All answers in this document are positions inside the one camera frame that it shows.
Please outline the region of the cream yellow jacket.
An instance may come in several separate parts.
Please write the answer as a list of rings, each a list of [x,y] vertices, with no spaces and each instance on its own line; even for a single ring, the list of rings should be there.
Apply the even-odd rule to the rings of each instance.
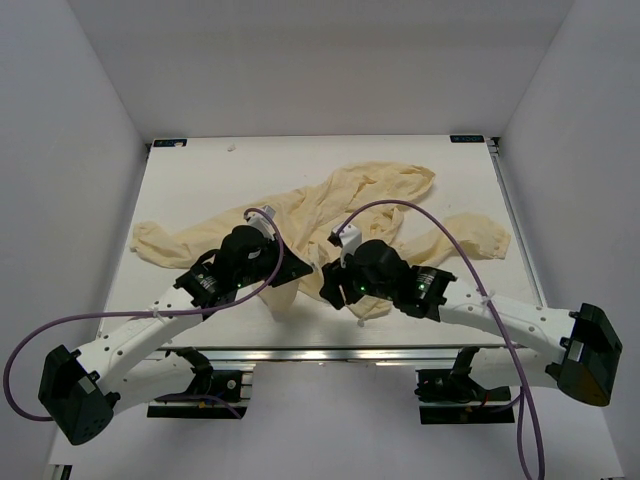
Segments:
[[[336,225],[355,225],[362,232],[362,242],[382,240],[411,266],[442,270],[442,263],[454,253],[468,260],[504,258],[510,245],[509,233],[480,214],[454,215],[411,241],[398,240],[405,211],[416,207],[434,179],[430,169],[415,165],[354,164],[335,170],[319,185],[225,211],[175,234],[154,222],[138,223],[130,247],[139,258],[159,267],[177,269],[182,275],[201,254],[219,247],[234,227],[248,225],[243,216],[247,209],[269,205],[275,210],[271,223],[274,236],[278,235],[284,246],[314,268],[311,275],[276,288],[268,282],[249,285],[256,287],[258,295],[273,311],[287,309],[298,293],[328,303],[320,297],[319,290],[323,285],[322,267],[339,259],[341,254],[341,249],[328,241]],[[391,302],[373,297],[344,308],[361,319],[379,317],[396,309]]]

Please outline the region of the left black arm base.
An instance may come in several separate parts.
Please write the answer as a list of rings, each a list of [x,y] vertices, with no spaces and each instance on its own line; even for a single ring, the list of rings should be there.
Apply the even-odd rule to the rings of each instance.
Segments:
[[[146,416],[152,419],[241,420],[253,386],[252,364],[213,364],[208,377],[196,380],[184,393],[154,400]]]

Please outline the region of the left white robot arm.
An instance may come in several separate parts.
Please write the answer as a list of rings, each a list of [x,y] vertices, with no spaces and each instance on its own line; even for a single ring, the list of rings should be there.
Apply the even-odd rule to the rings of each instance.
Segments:
[[[213,368],[193,347],[149,355],[231,304],[239,289],[258,282],[273,287],[311,274],[312,267],[258,228],[237,226],[218,249],[203,254],[150,307],[74,351],[58,346],[45,358],[38,398],[70,444],[89,442],[118,413],[165,395],[205,396]]]

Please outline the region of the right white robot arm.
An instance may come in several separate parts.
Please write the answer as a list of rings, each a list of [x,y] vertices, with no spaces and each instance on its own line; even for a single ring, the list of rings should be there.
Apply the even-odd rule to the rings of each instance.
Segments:
[[[493,335],[504,326],[522,348],[518,357],[531,385],[556,388],[587,405],[609,405],[622,343],[599,307],[584,303],[570,311],[500,295],[487,299],[450,272],[409,265],[382,240],[348,245],[332,235],[330,242],[341,254],[323,266],[320,295],[334,308],[373,297],[414,318]]]

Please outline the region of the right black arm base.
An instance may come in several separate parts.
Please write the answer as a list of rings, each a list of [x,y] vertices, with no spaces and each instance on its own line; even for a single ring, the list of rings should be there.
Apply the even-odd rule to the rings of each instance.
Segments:
[[[422,425],[513,424],[516,400],[509,387],[485,389],[446,369],[420,369],[414,394]]]

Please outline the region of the left blue corner label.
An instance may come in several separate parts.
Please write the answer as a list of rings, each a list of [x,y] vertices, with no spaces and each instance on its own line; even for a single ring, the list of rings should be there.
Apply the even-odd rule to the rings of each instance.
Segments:
[[[182,148],[187,145],[187,139],[155,139],[153,148]]]

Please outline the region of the blue corner label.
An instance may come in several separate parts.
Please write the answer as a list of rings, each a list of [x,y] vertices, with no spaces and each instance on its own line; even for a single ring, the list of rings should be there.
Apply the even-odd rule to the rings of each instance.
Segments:
[[[155,139],[153,148],[182,148],[187,145],[187,139]]]
[[[449,139],[452,143],[484,143],[485,139],[482,135],[450,135]]]

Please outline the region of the right blue corner label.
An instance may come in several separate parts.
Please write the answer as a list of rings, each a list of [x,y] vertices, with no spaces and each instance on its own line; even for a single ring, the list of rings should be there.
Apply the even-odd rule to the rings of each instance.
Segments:
[[[450,135],[449,139],[452,143],[484,143],[485,139],[482,135]]]

